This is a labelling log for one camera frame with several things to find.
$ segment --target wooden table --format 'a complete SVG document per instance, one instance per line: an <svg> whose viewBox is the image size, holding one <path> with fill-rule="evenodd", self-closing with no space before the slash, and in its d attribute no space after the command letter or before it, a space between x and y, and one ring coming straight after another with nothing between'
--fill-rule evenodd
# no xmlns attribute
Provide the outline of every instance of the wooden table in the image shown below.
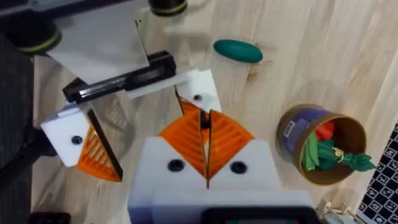
<svg viewBox="0 0 398 224"><path fill-rule="evenodd" d="M318 187L306 182L275 148L282 113L299 103L314 103L358 119L368 134L367 153L377 163L398 112L398 1L395 0L190 0L187 12L162 19L149 11L135 14L148 54L166 49L178 65L213 72L223 113L273 150L282 184L311 192L354 209L373 172L355 173L341 184ZM234 62L214 52L218 39L257 45L259 64ZM60 89L73 75L53 62L36 58L44 81L36 88L36 119L63 105ZM51 100L45 105L41 99ZM119 141L116 155L123 183L94 179L66 169L57 158L34 166L32 209L71 213L74 223L129 223L126 200L144 138L157 135L181 116L174 89L134 100L122 93L93 103L110 138Z"/></svg>

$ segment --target green oval object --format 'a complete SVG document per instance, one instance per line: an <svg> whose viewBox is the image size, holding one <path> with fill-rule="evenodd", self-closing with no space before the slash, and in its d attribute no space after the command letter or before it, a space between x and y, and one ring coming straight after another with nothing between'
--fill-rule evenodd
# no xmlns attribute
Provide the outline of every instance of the green oval object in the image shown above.
<svg viewBox="0 0 398 224"><path fill-rule="evenodd" d="M262 60L258 47L239 40L217 40L213 48L220 55L239 62L257 63Z"/></svg>

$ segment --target checkerboard pattern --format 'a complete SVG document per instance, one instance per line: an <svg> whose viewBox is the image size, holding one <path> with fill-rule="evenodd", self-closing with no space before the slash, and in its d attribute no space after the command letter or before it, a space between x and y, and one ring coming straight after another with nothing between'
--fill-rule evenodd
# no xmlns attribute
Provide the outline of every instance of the checkerboard pattern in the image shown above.
<svg viewBox="0 0 398 224"><path fill-rule="evenodd" d="M398 224L398 124L391 134L359 210L377 224Z"/></svg>

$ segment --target red toy vegetable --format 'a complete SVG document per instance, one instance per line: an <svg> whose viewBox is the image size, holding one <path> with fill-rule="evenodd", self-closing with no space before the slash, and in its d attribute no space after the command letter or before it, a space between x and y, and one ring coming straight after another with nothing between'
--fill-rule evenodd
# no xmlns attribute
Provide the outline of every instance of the red toy vegetable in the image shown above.
<svg viewBox="0 0 398 224"><path fill-rule="evenodd" d="M335 124L332 121L325 122L315 129L319 141L331 139L334 131Z"/></svg>

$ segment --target purple label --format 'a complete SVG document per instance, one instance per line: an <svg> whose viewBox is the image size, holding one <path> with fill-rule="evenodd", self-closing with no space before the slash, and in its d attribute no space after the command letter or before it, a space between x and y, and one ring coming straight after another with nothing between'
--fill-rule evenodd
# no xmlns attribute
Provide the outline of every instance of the purple label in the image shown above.
<svg viewBox="0 0 398 224"><path fill-rule="evenodd" d="M293 119L289 121L282 137L282 146L292 154L295 145L303 131L316 119L330 114L330 111L319 108L306 108L299 111Z"/></svg>

